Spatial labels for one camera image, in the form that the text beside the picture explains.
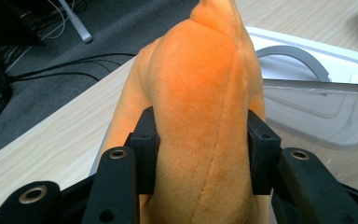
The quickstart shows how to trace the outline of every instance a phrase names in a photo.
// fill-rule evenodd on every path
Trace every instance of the wooden table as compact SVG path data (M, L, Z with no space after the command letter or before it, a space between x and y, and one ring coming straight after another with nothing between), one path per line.
M358 1L252 0L238 7L246 26L358 51ZM132 64L0 150L0 205L30 182L50 180L65 189L89 175Z

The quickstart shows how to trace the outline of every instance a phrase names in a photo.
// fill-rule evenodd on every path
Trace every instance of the orange plush toy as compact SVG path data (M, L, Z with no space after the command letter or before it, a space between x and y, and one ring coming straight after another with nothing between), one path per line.
M265 117L263 80L234 0L200 0L188 20L142 49L103 151L123 146L154 107L160 136L145 223L267 223L269 197L254 196L248 109Z

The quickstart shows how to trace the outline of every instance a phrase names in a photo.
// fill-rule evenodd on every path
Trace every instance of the stuffed animal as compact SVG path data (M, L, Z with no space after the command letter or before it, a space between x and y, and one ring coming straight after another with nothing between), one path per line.
M103 151L123 146L151 105L160 145L141 223L267 223L269 196L252 193L247 142L248 109L265 118L263 79L234 0L200 0L139 52Z

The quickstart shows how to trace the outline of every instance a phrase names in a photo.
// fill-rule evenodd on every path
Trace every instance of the gray handle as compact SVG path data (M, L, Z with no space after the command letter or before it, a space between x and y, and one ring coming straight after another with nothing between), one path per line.
M259 49L257 57L262 58L269 55L284 55L295 58L305 64L310 71L315 75L321 82L330 82L328 78L328 72L324 66L311 54L303 49L299 49L293 46L272 46L264 49Z

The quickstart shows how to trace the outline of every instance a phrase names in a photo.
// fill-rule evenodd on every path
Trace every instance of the gray carpet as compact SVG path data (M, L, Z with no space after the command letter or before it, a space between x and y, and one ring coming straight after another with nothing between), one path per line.
M8 74L15 76L105 53L136 54L188 18L197 3L197 0L93 0L85 11L77 15L92 34L91 43L84 44L68 21L62 36L46 39L45 47L30 49ZM124 63L130 58L111 56L105 59ZM118 68L112 63L101 63L111 71ZM56 72L83 72L97 78L110 73L96 63L70 66ZM56 76L13 83L13 96L0 116L0 149L95 83L85 76Z

